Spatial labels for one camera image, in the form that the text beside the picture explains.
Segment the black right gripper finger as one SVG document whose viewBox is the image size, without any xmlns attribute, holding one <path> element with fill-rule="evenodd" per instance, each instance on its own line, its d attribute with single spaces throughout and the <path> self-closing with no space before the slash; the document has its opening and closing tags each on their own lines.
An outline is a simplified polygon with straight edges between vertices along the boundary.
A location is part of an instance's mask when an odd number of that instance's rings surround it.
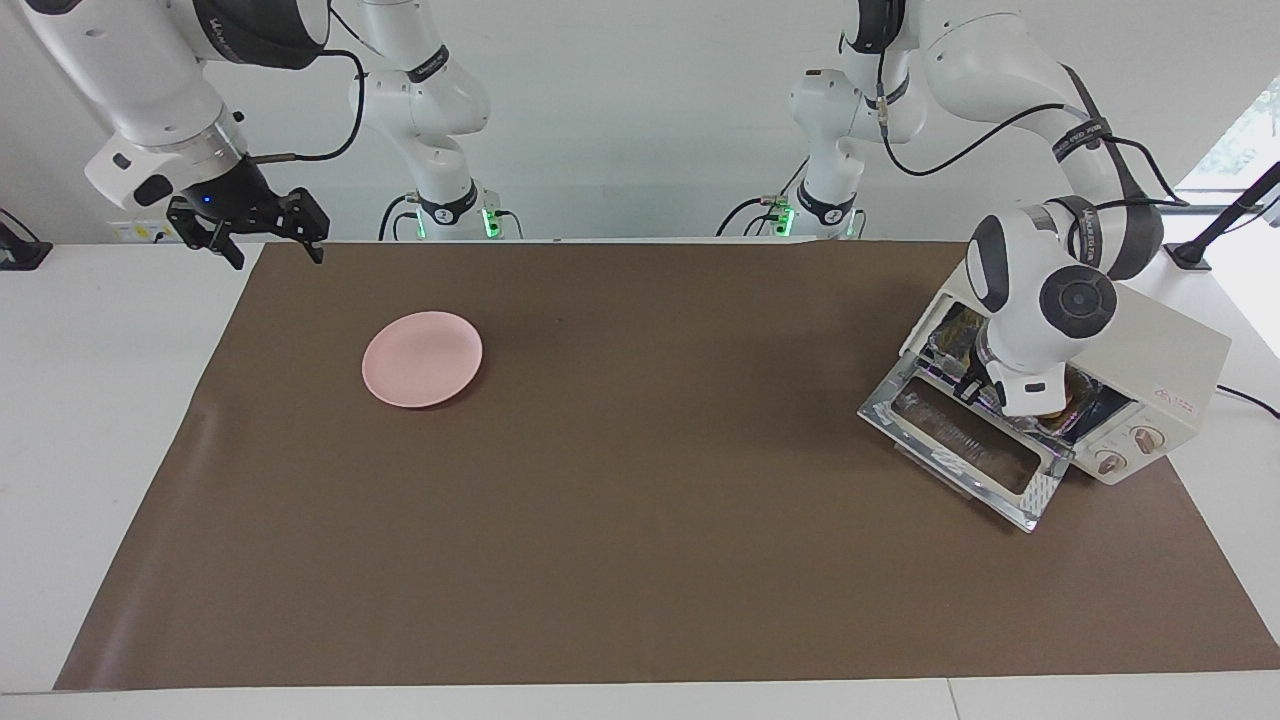
<svg viewBox="0 0 1280 720">
<path fill-rule="evenodd" d="M 224 259 L 233 269 L 244 268 L 244 255 L 232 238 L 233 223 L 216 220 L 206 225 L 195 205 L 182 196 L 170 199 L 166 206 L 166 219 L 186 247 L 207 250 Z"/>
<path fill-rule="evenodd" d="M 308 190 L 298 187 L 280 197 L 282 237 L 300 243 L 316 265 L 324 263 L 323 242 L 330 227 L 329 215 Z"/>
</svg>

